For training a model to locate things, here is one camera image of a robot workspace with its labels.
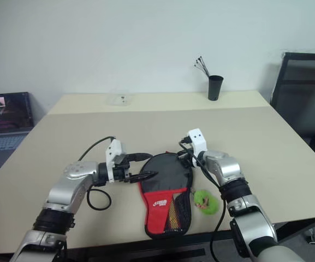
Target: beige table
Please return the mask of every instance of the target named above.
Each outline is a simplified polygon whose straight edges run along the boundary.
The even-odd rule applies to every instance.
[[[202,130],[208,148],[237,158],[272,222],[315,217],[315,154],[255,91],[223,93],[217,102],[197,93],[140,94],[128,106],[105,105],[105,95],[66,95],[0,170],[0,253],[17,248],[64,167],[94,141],[115,135],[131,153],[176,152],[177,142],[193,128]],[[96,147],[84,160],[104,162],[105,148]],[[132,172],[140,167],[133,165]],[[199,170],[193,187],[219,197]],[[149,239],[138,186],[114,183],[103,189],[112,206],[98,212],[82,203],[69,248]],[[93,193],[92,199],[105,204],[102,195]],[[220,217],[202,215],[194,206],[192,212],[188,234],[213,231]],[[226,215],[220,230],[229,229],[229,220]]]

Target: laptop screen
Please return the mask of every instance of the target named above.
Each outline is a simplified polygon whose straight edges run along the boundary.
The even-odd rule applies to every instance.
[[[32,127],[28,93],[0,94],[0,133],[27,131]]]

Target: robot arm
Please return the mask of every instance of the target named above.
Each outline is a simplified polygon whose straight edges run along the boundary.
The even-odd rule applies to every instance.
[[[252,194],[235,158],[207,150],[200,129],[191,130],[182,141],[191,144],[194,154],[218,182],[222,199],[226,200],[233,217],[230,227],[239,255],[255,262],[304,262],[289,248],[278,245],[275,229]]]
[[[106,163],[77,161],[68,165],[10,261],[62,261],[60,250],[66,246],[66,232],[74,227],[74,215],[90,186],[114,181],[134,183],[152,177],[156,172],[128,172],[129,162],[150,157],[146,153],[126,154],[124,145],[114,139],[106,150]]]

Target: black cable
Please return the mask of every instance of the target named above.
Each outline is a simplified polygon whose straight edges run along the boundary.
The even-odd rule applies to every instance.
[[[201,69],[201,70],[202,70],[202,72],[204,72],[204,73],[205,73],[205,75],[208,77],[208,75],[207,75],[207,71],[206,71],[205,67],[202,65],[202,63],[201,63],[201,62],[199,62],[199,60],[198,60],[198,59],[196,60],[196,64],[195,64],[195,66],[198,66],[198,68],[199,68],[199,69]]]
[[[113,139],[115,139],[114,136],[107,136],[106,138],[100,139],[99,141],[95,142],[93,145],[91,145],[83,154],[82,156],[79,158],[79,161],[81,161],[83,159],[83,157],[85,157],[85,155],[87,155],[87,153],[93,148],[95,147],[97,144],[103,142],[106,139],[111,139],[111,141],[113,141]]]
[[[99,143],[101,143],[101,142],[103,142],[103,141],[105,141],[105,140],[107,140],[107,139],[110,139],[111,141],[113,141],[113,139],[115,139],[115,137],[114,137],[114,136],[107,136],[106,138],[100,139],[99,141],[95,142],[93,145],[91,145],[91,146],[82,154],[82,156],[79,158],[78,161],[81,161],[81,160],[83,159],[83,157],[84,157],[85,155],[87,155],[87,153],[88,153],[93,147],[95,147],[97,144],[99,144]],[[97,210],[97,211],[103,211],[103,210],[108,209],[108,208],[111,206],[111,196],[110,196],[107,192],[105,192],[105,191],[103,191],[103,190],[101,190],[101,189],[93,189],[92,187],[94,187],[94,184],[91,184],[91,186],[89,187],[89,189],[88,189],[88,191],[87,191],[87,203],[88,203],[88,206],[90,206],[92,209]],[[108,206],[106,206],[106,207],[104,207],[104,208],[102,208],[102,209],[99,209],[99,208],[93,206],[92,203],[91,203],[91,200],[90,200],[90,193],[91,193],[91,191],[98,191],[98,192],[102,192],[103,194],[105,194],[105,195],[108,197],[108,199],[109,199],[109,204],[108,204]]]
[[[198,165],[200,166],[201,170],[202,170],[202,173],[208,178],[208,180],[210,180],[218,189],[220,189],[220,186],[218,185],[218,183],[216,181],[214,181],[214,179],[211,177],[211,175],[209,174],[208,170],[205,168],[205,166],[203,165],[203,163],[201,163],[201,161],[194,155],[194,153],[187,149],[183,144],[182,142],[179,142],[179,145],[184,149],[186,150],[186,152],[192,156],[196,162],[198,163]],[[221,218],[219,219],[218,221],[218,224],[216,225],[216,228],[214,229],[213,233],[212,233],[212,236],[211,236],[211,240],[210,240],[210,250],[211,250],[211,255],[213,257],[213,259],[215,260],[215,262],[219,262],[219,260],[217,259],[217,257],[215,256],[214,254],[214,251],[213,251],[213,242],[214,242],[214,237],[215,237],[215,233],[218,231],[219,227],[221,226],[223,220],[224,220],[224,216],[225,216],[225,206],[226,206],[226,203],[225,203],[225,199],[223,199],[223,211],[222,211],[222,215],[221,215]]]
[[[207,73],[203,70],[203,68],[198,67],[196,64],[194,64],[194,67],[196,67],[197,69],[200,69],[207,76]]]
[[[63,261],[64,262],[68,261],[68,244],[66,241],[64,242],[64,259],[63,259]]]
[[[215,260],[215,262],[219,262],[219,260],[217,259],[216,255],[214,254],[214,251],[213,251],[213,241],[214,241],[214,237],[215,237],[215,234],[216,232],[218,231],[219,227],[221,226],[223,220],[224,220],[224,216],[225,216],[225,199],[223,199],[223,212],[222,212],[222,215],[221,215],[221,218],[219,219],[219,222],[216,226],[216,228],[214,229],[213,233],[212,233],[212,236],[211,236],[211,241],[210,241],[210,250],[211,250],[211,255],[213,257],[213,259]]]
[[[205,175],[205,177],[208,178],[209,181],[211,181],[218,189],[220,189],[220,186],[218,185],[218,183],[212,178],[212,176],[209,174],[209,172],[207,171],[207,169],[205,168],[205,166],[201,163],[201,161],[194,155],[194,153],[190,150],[187,149],[182,142],[179,142],[179,145],[191,156],[193,157],[196,162],[198,163],[198,165],[201,168],[202,173]]]
[[[93,189],[92,187],[94,187],[93,184],[89,187],[89,189],[87,191],[87,203],[88,203],[88,206],[90,206],[92,209],[97,210],[97,211],[103,211],[103,210],[108,209],[111,206],[111,196],[107,192],[105,192],[105,191],[103,191],[101,189]],[[109,199],[109,204],[106,207],[103,207],[101,209],[93,206],[92,203],[91,203],[91,200],[90,200],[90,192],[92,192],[92,191],[98,191],[98,192],[102,192],[103,194],[105,194],[108,197],[108,199]]]
[[[208,72],[207,66],[206,66],[206,64],[205,64],[205,61],[203,61],[202,56],[199,57],[199,61],[200,61],[201,64],[203,65],[203,67],[204,67],[204,69],[205,69],[205,71],[206,71],[206,73],[207,73],[207,76],[210,77],[210,72]]]

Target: ping pong paddle case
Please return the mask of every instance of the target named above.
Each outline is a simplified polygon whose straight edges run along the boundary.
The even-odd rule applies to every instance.
[[[183,235],[191,223],[191,166],[182,164],[176,153],[158,154],[140,172],[157,171],[139,183],[146,205],[145,232],[152,239]]]

